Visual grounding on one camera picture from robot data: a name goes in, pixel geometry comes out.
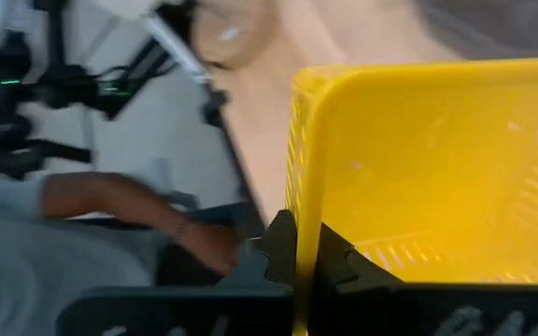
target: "white floor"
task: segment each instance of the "white floor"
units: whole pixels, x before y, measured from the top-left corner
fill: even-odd
[[[35,12],[35,16],[30,43],[36,65],[42,66],[46,64],[47,28],[42,13]],[[127,63],[147,34],[138,24],[124,21],[94,48],[90,57],[81,59],[110,20],[91,1],[74,0],[66,29],[69,63],[85,63],[94,73]],[[93,147],[96,151],[93,165],[53,159],[47,164],[48,172],[99,170],[142,174],[165,162],[165,174],[148,177],[158,181],[155,187],[165,191],[166,179],[171,190],[194,194],[201,207],[207,208],[237,202],[239,196],[235,170],[220,131],[201,120],[199,108],[203,102],[202,91],[177,70],[151,81],[112,122],[81,105],[49,110],[39,104],[27,104],[24,109],[38,124],[36,136]]]

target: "sleeve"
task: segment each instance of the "sleeve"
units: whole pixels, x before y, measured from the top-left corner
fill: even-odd
[[[0,176],[0,215],[2,217],[42,218],[42,189],[46,176],[24,181]]]

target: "yellow plastic basket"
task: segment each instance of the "yellow plastic basket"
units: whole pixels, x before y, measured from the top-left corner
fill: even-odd
[[[292,109],[299,303],[321,221],[406,282],[538,284],[538,60],[308,68]]]

